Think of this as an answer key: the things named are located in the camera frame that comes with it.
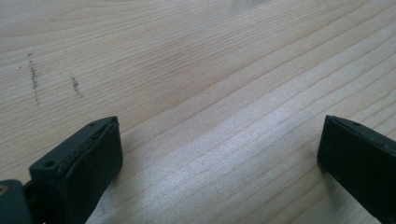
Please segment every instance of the dark mark on wood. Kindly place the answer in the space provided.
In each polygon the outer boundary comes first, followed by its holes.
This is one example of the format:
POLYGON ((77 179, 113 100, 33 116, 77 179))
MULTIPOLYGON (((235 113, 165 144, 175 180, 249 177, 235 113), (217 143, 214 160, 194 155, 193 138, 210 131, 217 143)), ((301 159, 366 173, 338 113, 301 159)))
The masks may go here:
POLYGON ((32 77, 32 82, 33 82, 33 90, 36 90, 38 87, 38 73, 37 70, 35 70, 35 65, 33 64, 32 60, 29 61, 29 67, 30 67, 30 75, 32 77))
MULTIPOLYGON (((27 56, 31 58, 33 56, 33 53, 28 53, 27 56)), ((39 105, 40 100, 38 99, 38 94, 37 94, 37 88, 38 88, 38 72, 35 69, 35 64, 33 63, 32 60, 29 60, 29 68, 30 68, 30 76, 32 79, 32 88, 35 91, 35 102, 39 105)))
POLYGON ((83 97, 83 95, 82 95, 82 93, 81 93, 81 91, 79 90, 79 83, 77 82, 77 80, 76 80, 76 78, 75 77, 70 77, 71 79, 72 79, 72 81, 73 81, 73 90, 74 90, 74 92, 76 93, 76 96, 77 97, 83 97))

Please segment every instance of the wooden surface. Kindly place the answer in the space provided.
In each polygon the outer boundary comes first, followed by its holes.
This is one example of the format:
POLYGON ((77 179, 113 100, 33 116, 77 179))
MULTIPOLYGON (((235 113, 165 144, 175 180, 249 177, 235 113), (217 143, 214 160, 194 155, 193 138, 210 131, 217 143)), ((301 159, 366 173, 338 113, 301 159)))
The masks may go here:
POLYGON ((396 139, 394 0, 0 2, 0 178, 117 115, 88 223, 378 223, 316 164, 326 114, 396 139))

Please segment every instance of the light wooden board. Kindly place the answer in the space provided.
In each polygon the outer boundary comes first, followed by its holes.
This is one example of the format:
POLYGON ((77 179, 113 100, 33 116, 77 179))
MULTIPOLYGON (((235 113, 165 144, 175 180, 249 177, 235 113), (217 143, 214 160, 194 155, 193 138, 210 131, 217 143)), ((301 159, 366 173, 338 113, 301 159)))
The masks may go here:
POLYGON ((0 2, 0 179, 120 119, 89 223, 378 223, 316 163, 327 114, 396 139, 394 0, 0 2))

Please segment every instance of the wood grain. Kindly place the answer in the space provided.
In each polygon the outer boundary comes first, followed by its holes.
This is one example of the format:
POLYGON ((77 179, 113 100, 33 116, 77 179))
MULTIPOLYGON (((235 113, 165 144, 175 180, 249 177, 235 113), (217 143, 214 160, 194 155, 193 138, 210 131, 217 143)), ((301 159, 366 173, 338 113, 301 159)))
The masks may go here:
POLYGON ((316 154, 325 115, 396 139, 396 2, 0 2, 0 177, 120 119, 88 223, 378 223, 316 154))

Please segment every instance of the black plastic part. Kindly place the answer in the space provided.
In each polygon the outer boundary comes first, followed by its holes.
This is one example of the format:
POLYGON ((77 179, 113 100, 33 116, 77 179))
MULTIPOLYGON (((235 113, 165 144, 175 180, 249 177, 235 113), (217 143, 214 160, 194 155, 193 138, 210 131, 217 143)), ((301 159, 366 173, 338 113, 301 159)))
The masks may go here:
POLYGON ((35 192, 32 181, 23 186, 23 191, 33 222, 42 224, 45 220, 51 220, 50 216, 53 214, 48 212, 49 209, 44 198, 35 192))
POLYGON ((396 223, 396 142, 359 123, 327 116, 318 164, 380 222, 396 223))
POLYGON ((22 184, 18 180, 0 181, 0 223, 34 224, 22 184))
POLYGON ((88 124, 30 168, 45 222, 85 223, 122 166, 117 117, 88 124))

